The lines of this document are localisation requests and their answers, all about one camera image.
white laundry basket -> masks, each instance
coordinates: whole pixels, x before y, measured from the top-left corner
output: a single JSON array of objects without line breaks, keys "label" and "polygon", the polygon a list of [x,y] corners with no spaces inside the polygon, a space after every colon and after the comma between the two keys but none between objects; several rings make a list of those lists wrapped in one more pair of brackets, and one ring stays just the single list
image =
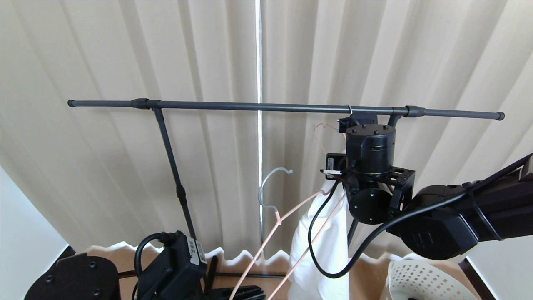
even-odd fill
[{"label": "white laundry basket", "polygon": [[391,261],[380,300],[477,300],[459,281],[418,260]]}]

white cloth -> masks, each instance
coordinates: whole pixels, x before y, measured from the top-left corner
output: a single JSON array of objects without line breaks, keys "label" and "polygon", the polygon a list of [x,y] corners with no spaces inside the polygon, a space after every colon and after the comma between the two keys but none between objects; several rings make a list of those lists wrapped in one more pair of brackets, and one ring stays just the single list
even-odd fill
[{"label": "white cloth", "polygon": [[[329,190],[333,183],[333,180],[326,180],[322,186],[322,190]],[[344,189],[339,184],[329,203],[320,212],[317,220],[313,224],[311,237],[314,237],[320,230],[320,227],[322,227],[322,224],[324,224],[343,195]],[[308,247],[309,224],[326,197],[322,194],[316,196],[309,211],[300,219],[290,249],[289,262],[291,267],[294,266]],[[346,205],[347,201],[345,198],[333,212],[328,224],[326,224],[322,233],[313,243],[313,250],[320,266],[329,273],[340,271],[348,262]],[[341,278],[331,279],[322,275],[314,265],[309,252],[305,255],[289,280],[292,283],[288,292],[288,298],[290,300],[342,300],[349,299],[350,297],[349,276],[345,275]]]}]

hanger hook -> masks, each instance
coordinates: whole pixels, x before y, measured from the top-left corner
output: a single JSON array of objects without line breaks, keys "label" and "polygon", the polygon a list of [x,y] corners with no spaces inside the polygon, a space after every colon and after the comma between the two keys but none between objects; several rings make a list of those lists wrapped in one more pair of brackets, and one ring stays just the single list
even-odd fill
[{"label": "hanger hook", "polygon": [[284,171],[287,174],[291,174],[293,172],[292,170],[287,170],[284,167],[277,167],[277,168],[273,169],[272,171],[270,171],[270,173],[268,173],[268,175],[265,177],[265,179],[261,183],[261,186],[259,187],[259,194],[257,195],[257,199],[259,200],[259,204],[260,205],[262,205],[263,207],[273,208],[275,211],[278,211],[278,208],[276,206],[265,204],[263,202],[263,188],[264,188],[264,185],[267,182],[267,180],[270,178],[270,176],[272,174],[274,174],[275,172],[277,172],[277,171]]}]

beige curtain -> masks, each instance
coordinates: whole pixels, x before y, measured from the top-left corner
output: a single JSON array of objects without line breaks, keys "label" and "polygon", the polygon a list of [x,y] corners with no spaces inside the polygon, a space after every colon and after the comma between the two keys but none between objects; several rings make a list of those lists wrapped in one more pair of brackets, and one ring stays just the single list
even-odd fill
[{"label": "beige curtain", "polygon": [[[2,167],[75,249],[187,231],[150,111],[68,99],[256,102],[255,3],[0,0]],[[483,178],[533,151],[533,2],[261,1],[264,102],[504,111],[502,122],[398,123],[416,190]],[[227,257],[260,244],[257,114],[164,110],[198,239]],[[281,213],[315,192],[318,123],[263,113],[262,175]],[[328,152],[344,141],[319,128]],[[289,251],[301,209],[266,251]],[[266,231],[273,214],[265,211]],[[371,230],[360,226],[352,247]],[[393,236],[368,249],[402,254]]]},{"label": "beige curtain", "polygon": [[[502,122],[423,117],[397,126],[394,164],[416,170],[415,190],[482,179],[533,151],[533,2],[264,1],[265,102],[362,106],[418,105],[504,111]],[[284,166],[266,187],[281,212],[314,193],[325,156],[318,123],[339,115],[264,113],[263,173]],[[328,152],[341,134],[318,129]],[[299,217],[285,221],[275,247],[290,249]],[[266,211],[270,228],[274,222]],[[351,251],[374,226],[360,225]],[[382,234],[367,254],[408,251]]]},{"label": "beige curtain", "polygon": [[[0,3],[5,170],[77,250],[187,232],[154,114],[66,101],[255,101],[254,3]],[[164,114],[198,239],[255,251],[257,114]]]}]

pink wire hanger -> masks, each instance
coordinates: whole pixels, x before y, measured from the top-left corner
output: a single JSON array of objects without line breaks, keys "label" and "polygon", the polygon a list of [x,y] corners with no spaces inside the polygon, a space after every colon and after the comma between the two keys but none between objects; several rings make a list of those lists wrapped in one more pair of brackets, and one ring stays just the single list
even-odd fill
[{"label": "pink wire hanger", "polygon": [[[259,195],[258,195],[258,200],[259,200],[259,203],[261,205],[263,205],[264,207],[270,207],[272,209],[274,209],[274,212],[276,214],[276,224],[274,225],[274,228],[272,228],[272,230],[270,231],[269,235],[265,238],[264,242],[261,244],[261,246],[259,247],[259,250],[257,251],[257,253],[255,254],[254,258],[252,259],[252,261],[250,261],[250,263],[248,264],[248,266],[246,267],[246,270],[243,272],[243,274],[241,275],[241,277],[239,278],[239,281],[237,282],[237,284],[235,285],[235,287],[233,288],[233,291],[231,292],[231,296],[230,296],[230,300],[233,300],[233,298],[235,297],[235,294],[237,293],[237,290],[238,288],[240,287],[240,285],[242,284],[242,282],[244,281],[244,278],[246,277],[246,275],[248,274],[248,272],[250,271],[250,269],[252,268],[252,266],[254,265],[255,261],[257,260],[257,258],[259,258],[259,255],[261,255],[264,247],[268,244],[270,238],[274,235],[274,232],[276,232],[276,230],[278,229],[279,226],[281,226],[281,222],[283,220],[285,220],[287,217],[289,217],[292,213],[294,213],[298,208],[300,208],[302,205],[304,205],[306,202],[308,202],[309,200],[313,199],[314,197],[316,197],[318,194],[322,194],[322,195],[327,195],[331,192],[331,188],[329,189],[328,192],[324,192],[323,190],[319,190],[318,192],[312,194],[311,196],[309,196],[308,198],[306,198],[305,200],[303,200],[302,202],[300,202],[298,205],[296,205],[293,209],[291,209],[288,213],[286,213],[285,215],[283,215],[282,217],[279,216],[279,212],[278,212],[278,208],[276,206],[273,206],[273,205],[268,205],[268,204],[264,204],[263,202],[263,197],[262,197],[262,191],[263,191],[263,187],[264,187],[264,184],[267,182],[267,180],[269,179],[269,177],[275,173],[276,171],[280,171],[280,170],[283,170],[285,171],[285,173],[287,174],[290,174],[292,173],[293,171],[292,170],[287,170],[283,167],[278,167],[278,168],[275,168],[273,169],[266,177],[265,179],[263,180],[263,182],[261,183],[261,186],[260,186],[260,189],[259,189]],[[324,225],[322,225],[322,227],[320,228],[319,232],[320,233],[323,229]],[[296,265],[291,269],[291,273],[292,273],[292,270],[298,266],[298,264],[300,263],[300,261],[302,260],[302,258],[300,258],[298,260],[298,262],[296,263]],[[287,274],[287,276],[285,276],[285,278],[283,279],[283,281],[281,282],[281,285],[287,280],[288,276],[290,274]],[[269,299],[272,298],[272,296],[279,290],[279,288],[281,287],[281,285],[279,285],[275,292],[270,296]]]}]

